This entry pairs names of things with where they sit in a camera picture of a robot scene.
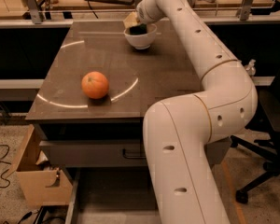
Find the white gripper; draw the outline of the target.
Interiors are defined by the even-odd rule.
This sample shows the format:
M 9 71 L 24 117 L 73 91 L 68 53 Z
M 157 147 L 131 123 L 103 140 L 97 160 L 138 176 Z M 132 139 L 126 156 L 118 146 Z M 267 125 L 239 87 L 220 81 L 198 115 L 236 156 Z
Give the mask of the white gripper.
M 123 21 L 126 28 L 137 26 L 140 23 L 148 24 L 161 20 L 164 13 L 157 6 L 155 0 L 142 0 Z

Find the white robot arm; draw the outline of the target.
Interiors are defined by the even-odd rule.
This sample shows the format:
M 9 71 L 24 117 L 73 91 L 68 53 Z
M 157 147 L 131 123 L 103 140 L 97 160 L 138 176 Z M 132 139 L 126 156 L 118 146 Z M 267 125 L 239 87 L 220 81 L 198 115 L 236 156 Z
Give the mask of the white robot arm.
M 255 85 L 188 0 L 142 0 L 134 15 L 138 23 L 170 20 L 203 85 L 200 92 L 155 103 L 144 117 L 144 148 L 161 223 L 230 224 L 204 147 L 253 118 Z

